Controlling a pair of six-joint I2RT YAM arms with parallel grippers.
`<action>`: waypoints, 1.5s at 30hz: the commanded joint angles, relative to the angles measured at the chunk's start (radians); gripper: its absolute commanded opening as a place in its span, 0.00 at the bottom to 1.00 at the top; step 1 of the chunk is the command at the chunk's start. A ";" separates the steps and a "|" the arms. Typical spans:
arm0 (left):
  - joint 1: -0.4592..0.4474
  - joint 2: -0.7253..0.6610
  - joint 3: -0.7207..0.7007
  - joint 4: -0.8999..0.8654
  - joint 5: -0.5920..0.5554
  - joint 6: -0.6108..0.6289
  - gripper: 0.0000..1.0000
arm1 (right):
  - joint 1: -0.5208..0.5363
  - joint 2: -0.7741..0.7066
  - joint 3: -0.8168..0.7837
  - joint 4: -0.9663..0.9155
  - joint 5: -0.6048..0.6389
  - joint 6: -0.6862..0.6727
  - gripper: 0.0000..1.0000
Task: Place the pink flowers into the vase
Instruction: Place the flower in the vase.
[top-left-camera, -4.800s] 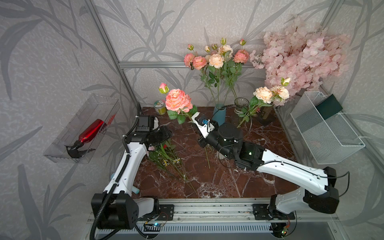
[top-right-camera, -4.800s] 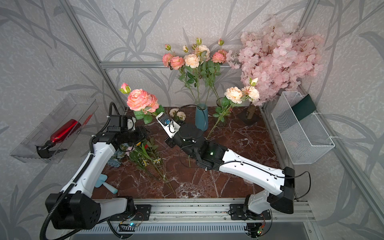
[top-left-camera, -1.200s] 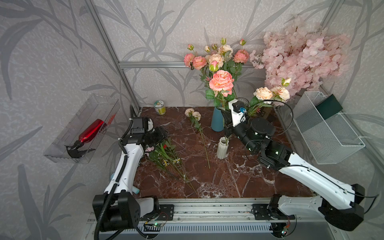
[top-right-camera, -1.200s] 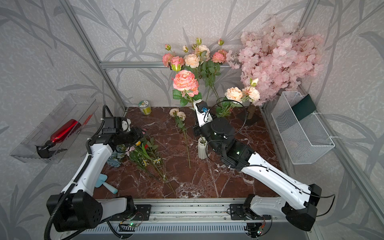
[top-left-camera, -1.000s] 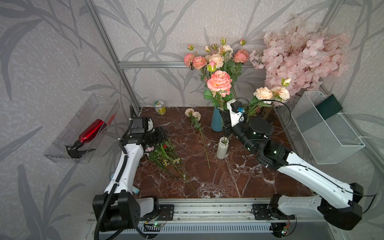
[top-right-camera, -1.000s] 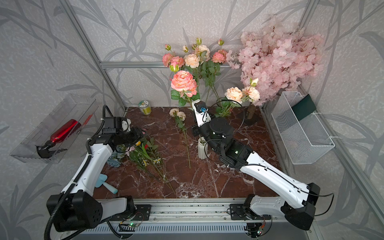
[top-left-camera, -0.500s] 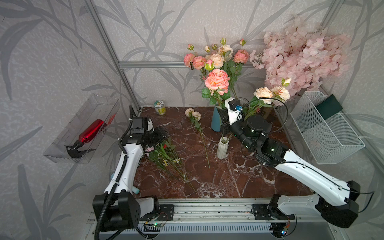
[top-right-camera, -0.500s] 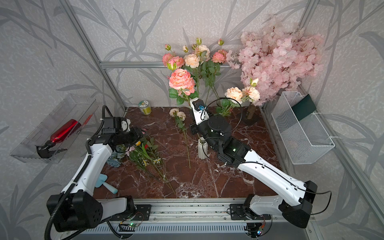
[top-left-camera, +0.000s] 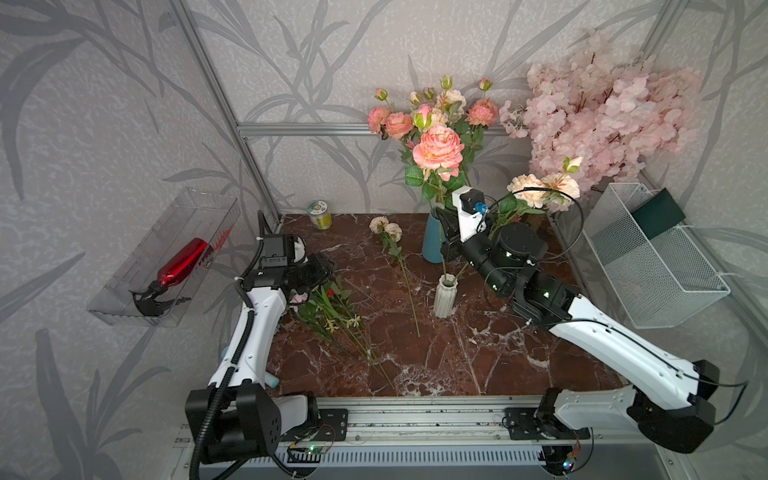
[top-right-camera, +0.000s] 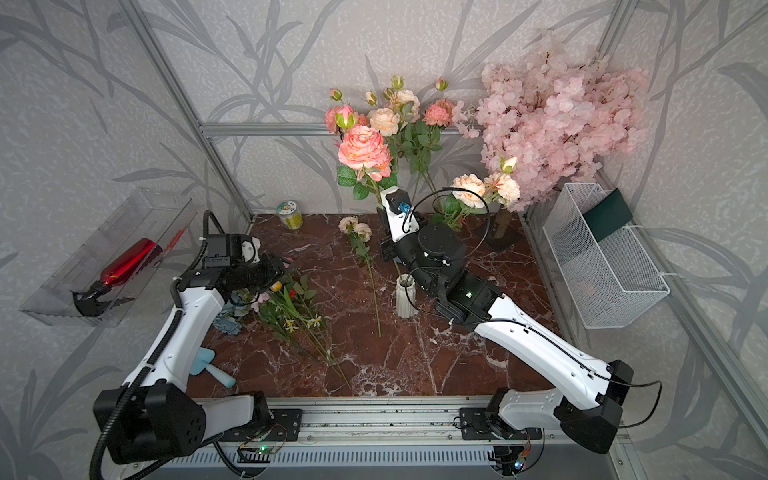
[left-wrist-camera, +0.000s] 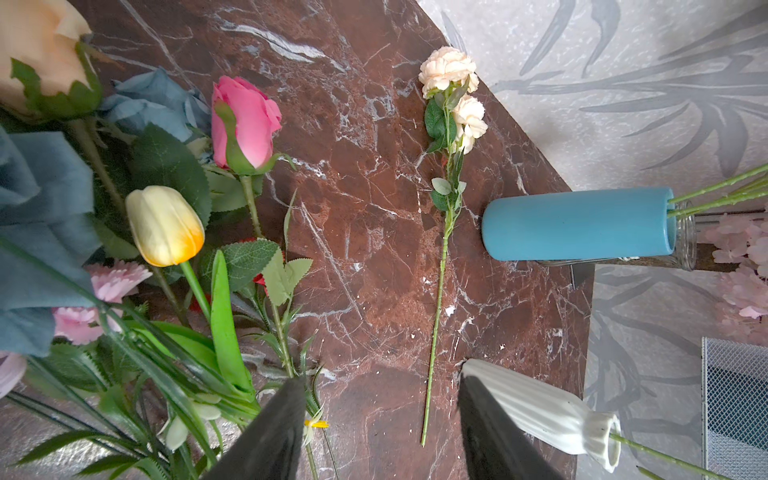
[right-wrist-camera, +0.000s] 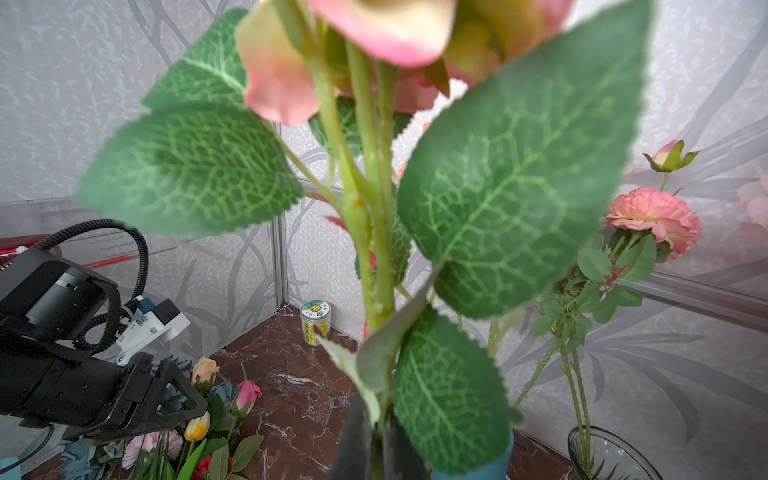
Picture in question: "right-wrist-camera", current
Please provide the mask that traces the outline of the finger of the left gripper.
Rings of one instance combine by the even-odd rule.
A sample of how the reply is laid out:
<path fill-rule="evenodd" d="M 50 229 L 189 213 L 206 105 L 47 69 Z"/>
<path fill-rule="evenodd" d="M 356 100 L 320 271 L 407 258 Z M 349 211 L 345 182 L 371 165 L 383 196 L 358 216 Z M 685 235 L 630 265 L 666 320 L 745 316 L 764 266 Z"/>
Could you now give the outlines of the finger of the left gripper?
<path fill-rule="evenodd" d="M 134 416 L 125 425 L 105 425 L 89 428 L 68 427 L 63 435 L 63 442 L 74 442 L 81 438 L 110 442 L 124 438 L 132 438 L 148 433 L 172 430 L 178 425 L 203 416 L 206 407 L 195 407 L 190 410 L 175 412 L 147 411 Z"/>
<path fill-rule="evenodd" d="M 156 405 L 152 408 L 154 420 L 192 420 L 202 417 L 208 401 L 193 385 L 191 370 L 183 369 L 174 358 L 166 358 L 153 367 L 159 382 Z"/>

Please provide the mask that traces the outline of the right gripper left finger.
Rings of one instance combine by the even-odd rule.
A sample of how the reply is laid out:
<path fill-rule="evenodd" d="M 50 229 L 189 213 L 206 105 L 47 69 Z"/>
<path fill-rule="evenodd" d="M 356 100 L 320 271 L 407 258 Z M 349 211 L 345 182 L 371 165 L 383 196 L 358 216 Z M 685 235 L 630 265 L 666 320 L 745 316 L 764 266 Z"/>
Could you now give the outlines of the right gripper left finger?
<path fill-rule="evenodd" d="M 350 403 L 330 480 L 367 480 L 370 477 L 372 429 L 368 408 L 359 392 Z"/>

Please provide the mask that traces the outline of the red carnation stem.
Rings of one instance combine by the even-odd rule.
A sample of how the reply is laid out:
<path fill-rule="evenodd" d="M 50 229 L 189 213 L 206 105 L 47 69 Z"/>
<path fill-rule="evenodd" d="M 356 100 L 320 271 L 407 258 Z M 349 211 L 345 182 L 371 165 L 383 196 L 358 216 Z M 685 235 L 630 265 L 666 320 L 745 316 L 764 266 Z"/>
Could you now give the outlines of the red carnation stem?
<path fill-rule="evenodd" d="M 191 480 L 228 479 L 232 474 L 233 460 L 215 453 L 200 460 L 192 472 Z"/>

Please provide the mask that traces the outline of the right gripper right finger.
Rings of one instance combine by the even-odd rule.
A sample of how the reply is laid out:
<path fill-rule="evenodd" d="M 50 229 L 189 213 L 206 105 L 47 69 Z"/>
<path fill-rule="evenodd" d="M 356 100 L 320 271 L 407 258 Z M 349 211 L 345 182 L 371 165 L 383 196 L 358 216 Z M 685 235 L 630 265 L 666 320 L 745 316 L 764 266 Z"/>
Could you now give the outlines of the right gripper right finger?
<path fill-rule="evenodd" d="M 411 444 L 397 416 L 389 413 L 382 435 L 383 467 L 386 480 L 428 480 L 425 464 Z"/>

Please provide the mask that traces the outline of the small pink rose stem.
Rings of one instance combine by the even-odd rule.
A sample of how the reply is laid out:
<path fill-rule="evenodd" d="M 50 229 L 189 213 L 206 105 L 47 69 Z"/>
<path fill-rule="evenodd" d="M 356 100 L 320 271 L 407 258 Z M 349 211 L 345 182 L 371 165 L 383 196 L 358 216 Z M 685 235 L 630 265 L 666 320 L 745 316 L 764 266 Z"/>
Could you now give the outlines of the small pink rose stem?
<path fill-rule="evenodd" d="M 276 131 L 319 122 L 316 193 L 353 242 L 370 335 L 326 351 L 384 478 L 394 413 L 425 467 L 477 468 L 518 415 L 493 359 L 431 305 L 497 319 L 596 234 L 637 131 L 654 6 L 571 29 L 568 1 L 261 1 L 220 19 L 96 154 L 76 199 L 192 237 L 271 220 L 313 174 Z"/>

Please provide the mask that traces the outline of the single pink rose stem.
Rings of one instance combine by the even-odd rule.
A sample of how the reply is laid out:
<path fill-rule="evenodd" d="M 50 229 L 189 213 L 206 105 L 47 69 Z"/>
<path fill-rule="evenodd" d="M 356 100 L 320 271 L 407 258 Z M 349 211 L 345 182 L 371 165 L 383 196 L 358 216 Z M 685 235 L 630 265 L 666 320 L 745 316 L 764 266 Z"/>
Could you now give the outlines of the single pink rose stem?
<path fill-rule="evenodd" d="M 538 319 L 530 334 L 549 336 L 552 344 L 519 394 L 525 400 L 553 356 L 567 379 L 577 425 L 571 445 L 576 457 L 569 479 L 594 479 L 592 422 L 580 362 L 588 333 L 611 321 L 620 307 L 638 307 L 634 284 L 649 278 L 656 265 L 689 253 L 702 223 L 688 204 L 664 186 L 640 187 L 618 195 L 602 221 L 597 240 L 580 249 L 565 276 L 538 300 Z"/>

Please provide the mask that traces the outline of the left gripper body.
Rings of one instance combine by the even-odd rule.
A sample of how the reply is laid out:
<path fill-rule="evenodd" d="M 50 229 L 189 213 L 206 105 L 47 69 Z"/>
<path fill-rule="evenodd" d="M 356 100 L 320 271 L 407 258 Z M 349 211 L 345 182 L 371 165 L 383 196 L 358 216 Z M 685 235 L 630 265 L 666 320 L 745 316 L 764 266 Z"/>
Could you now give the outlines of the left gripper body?
<path fill-rule="evenodd" d="M 148 353 L 121 367 L 97 358 L 61 359 L 34 345 L 7 345 L 1 350 L 1 413 L 30 428 L 125 425 L 148 405 L 152 367 Z"/>

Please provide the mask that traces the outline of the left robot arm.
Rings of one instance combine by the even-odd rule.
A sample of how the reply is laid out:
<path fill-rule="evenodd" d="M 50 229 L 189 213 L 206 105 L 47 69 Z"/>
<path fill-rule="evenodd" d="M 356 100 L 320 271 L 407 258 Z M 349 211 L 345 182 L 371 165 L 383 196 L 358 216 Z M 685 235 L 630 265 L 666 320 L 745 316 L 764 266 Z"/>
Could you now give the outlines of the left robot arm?
<path fill-rule="evenodd" d="M 132 297 L 55 255 L 66 240 L 121 230 L 138 248 Z M 145 297 L 149 251 L 135 228 L 112 219 L 60 230 L 1 267 L 1 412 L 27 428 L 63 425 L 66 441 L 109 442 L 169 430 L 204 415 L 207 402 L 172 359 L 145 347 L 189 321 L 169 299 Z"/>

